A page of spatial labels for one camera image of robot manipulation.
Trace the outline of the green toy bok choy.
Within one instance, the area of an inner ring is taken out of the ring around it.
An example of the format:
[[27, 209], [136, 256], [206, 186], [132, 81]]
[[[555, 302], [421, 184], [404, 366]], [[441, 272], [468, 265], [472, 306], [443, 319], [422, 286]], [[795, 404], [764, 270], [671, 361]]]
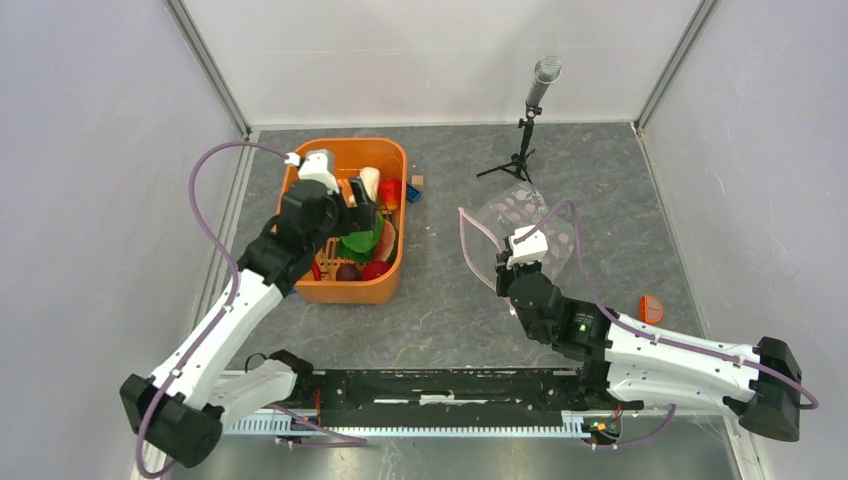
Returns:
[[[359, 178], [365, 187], [369, 200], [377, 204], [378, 186], [381, 179], [380, 171], [371, 166], [363, 167], [359, 171]], [[381, 239], [383, 226], [382, 214], [379, 210], [376, 210], [375, 227], [372, 230], [359, 231], [340, 238], [336, 251], [338, 257], [356, 263], [369, 261]]]

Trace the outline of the clear polka dot zip bag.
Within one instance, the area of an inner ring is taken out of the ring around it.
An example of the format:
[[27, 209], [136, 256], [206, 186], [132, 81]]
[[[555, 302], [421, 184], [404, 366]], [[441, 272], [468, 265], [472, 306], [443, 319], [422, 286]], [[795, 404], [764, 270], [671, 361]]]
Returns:
[[[496, 255], [503, 250], [504, 239], [520, 228], [535, 226], [548, 211], [542, 193], [528, 182], [506, 189], [475, 211], [460, 207], [460, 247], [469, 270], [483, 285], [494, 290]], [[571, 222], [556, 216], [541, 232], [548, 243], [541, 270], [555, 281], [575, 250], [575, 229]]]

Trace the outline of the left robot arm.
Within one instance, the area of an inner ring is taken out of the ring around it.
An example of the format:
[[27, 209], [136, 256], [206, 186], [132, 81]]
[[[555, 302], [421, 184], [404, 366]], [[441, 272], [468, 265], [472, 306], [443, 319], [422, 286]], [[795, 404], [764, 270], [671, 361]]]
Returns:
[[337, 183], [298, 180], [281, 197], [279, 212], [229, 266], [222, 296], [176, 351], [146, 377], [129, 375], [119, 388], [131, 430], [136, 434], [136, 467], [148, 479], [144, 446], [162, 451], [173, 464], [193, 468], [215, 449], [225, 427], [269, 403], [306, 405], [313, 379], [283, 360], [219, 385], [228, 362], [259, 322], [310, 272], [325, 243], [368, 231], [378, 206], [363, 180], [349, 181], [354, 205]]

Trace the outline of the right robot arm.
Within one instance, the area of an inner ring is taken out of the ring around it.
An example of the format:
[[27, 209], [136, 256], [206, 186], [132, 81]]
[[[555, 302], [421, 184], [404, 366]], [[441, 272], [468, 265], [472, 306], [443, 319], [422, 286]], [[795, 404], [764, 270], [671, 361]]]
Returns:
[[581, 363], [585, 405], [674, 404], [733, 415], [761, 437], [799, 441], [802, 371], [786, 342], [730, 344], [657, 328], [564, 296], [538, 262], [498, 260], [495, 272], [496, 293], [527, 338]]

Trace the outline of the red toy strawberry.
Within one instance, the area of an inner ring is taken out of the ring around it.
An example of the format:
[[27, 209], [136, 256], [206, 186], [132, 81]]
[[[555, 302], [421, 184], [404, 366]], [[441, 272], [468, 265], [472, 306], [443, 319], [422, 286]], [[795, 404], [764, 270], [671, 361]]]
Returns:
[[397, 178], [381, 179], [378, 185], [378, 200], [388, 211], [397, 211], [405, 198], [403, 182]]

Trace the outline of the orange plastic basket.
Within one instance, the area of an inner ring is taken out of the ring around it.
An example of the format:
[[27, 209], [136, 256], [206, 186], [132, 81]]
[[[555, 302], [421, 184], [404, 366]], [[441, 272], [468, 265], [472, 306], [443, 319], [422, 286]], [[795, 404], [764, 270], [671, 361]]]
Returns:
[[[308, 141], [296, 149], [297, 155], [304, 156], [307, 152], [318, 149], [329, 150], [335, 158], [334, 175], [340, 190], [349, 206], [354, 205], [354, 198], [349, 179], [359, 176], [363, 167], [371, 166], [380, 171], [381, 179], [400, 179], [407, 185], [407, 157], [404, 149], [396, 142], [385, 138], [319, 138]], [[321, 304], [382, 304], [387, 302], [396, 292], [401, 276], [402, 247], [405, 240], [405, 220], [407, 200], [406, 195], [397, 211], [388, 211], [377, 200], [378, 210], [384, 222], [391, 221], [398, 233], [398, 250], [391, 270], [380, 278], [372, 281], [339, 282], [335, 280], [336, 269], [340, 264], [355, 264], [362, 272], [365, 263], [356, 263], [339, 258], [337, 244], [341, 237], [334, 236], [331, 231], [324, 243], [316, 247], [315, 259], [322, 271], [321, 281], [314, 281], [311, 273], [312, 261], [307, 264], [307, 272], [294, 285], [294, 290], [305, 300]], [[372, 230], [374, 222], [361, 222], [361, 230]]]

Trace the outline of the blue toy brick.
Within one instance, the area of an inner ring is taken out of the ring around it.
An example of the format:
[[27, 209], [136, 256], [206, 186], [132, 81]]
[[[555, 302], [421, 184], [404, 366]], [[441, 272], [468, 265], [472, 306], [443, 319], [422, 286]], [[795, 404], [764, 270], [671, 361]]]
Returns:
[[406, 185], [406, 200], [410, 204], [418, 203], [422, 198], [422, 192], [411, 184]]

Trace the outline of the dark purple toy plum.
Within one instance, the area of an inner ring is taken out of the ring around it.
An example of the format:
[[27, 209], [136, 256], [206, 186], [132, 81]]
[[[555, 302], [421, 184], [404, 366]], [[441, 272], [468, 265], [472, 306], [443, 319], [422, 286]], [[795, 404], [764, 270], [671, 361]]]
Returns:
[[362, 273], [359, 268], [352, 263], [343, 263], [338, 266], [335, 273], [335, 280], [339, 282], [360, 281]]

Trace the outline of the red toy tomato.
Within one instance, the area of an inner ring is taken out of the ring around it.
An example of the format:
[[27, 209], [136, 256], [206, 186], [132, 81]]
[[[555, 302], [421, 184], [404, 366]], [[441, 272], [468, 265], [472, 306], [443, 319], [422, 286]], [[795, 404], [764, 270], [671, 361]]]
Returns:
[[372, 260], [367, 262], [361, 272], [360, 279], [362, 281], [372, 281], [380, 278], [388, 273], [392, 268], [392, 264], [382, 260]]

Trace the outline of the red toy chili pepper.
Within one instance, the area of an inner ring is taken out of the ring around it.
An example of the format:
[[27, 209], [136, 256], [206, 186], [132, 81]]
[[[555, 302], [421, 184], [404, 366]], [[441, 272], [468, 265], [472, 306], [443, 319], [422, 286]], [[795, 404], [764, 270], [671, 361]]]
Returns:
[[319, 263], [313, 259], [311, 265], [311, 273], [314, 281], [321, 281], [323, 278], [323, 271], [319, 265]]

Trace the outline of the black tripod stand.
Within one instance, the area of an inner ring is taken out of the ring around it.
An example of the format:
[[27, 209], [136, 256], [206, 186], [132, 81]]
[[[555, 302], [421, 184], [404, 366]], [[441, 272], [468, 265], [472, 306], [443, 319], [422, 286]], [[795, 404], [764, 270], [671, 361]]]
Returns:
[[522, 131], [518, 152], [513, 153], [507, 163], [477, 173], [477, 178], [500, 171], [509, 174], [519, 181], [532, 182], [528, 170], [528, 159], [535, 153], [534, 149], [530, 149], [530, 143], [534, 133], [535, 118], [540, 113], [541, 110], [538, 108], [529, 109], [524, 117], [518, 120], [517, 127]]

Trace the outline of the silver microphone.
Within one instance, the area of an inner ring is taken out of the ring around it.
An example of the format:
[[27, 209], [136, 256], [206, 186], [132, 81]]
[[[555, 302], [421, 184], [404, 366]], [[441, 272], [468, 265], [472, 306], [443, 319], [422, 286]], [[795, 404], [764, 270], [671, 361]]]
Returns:
[[548, 88], [556, 82], [562, 70], [562, 62], [555, 55], [546, 55], [534, 66], [531, 87], [525, 99], [525, 110], [529, 116], [541, 114], [541, 101]]

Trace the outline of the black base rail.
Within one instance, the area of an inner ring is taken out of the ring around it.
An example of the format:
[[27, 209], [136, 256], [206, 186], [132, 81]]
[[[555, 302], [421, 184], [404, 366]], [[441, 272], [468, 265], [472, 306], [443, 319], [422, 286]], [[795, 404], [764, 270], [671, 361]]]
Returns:
[[324, 428], [555, 426], [565, 411], [645, 406], [591, 389], [578, 368], [326, 369], [279, 404]]

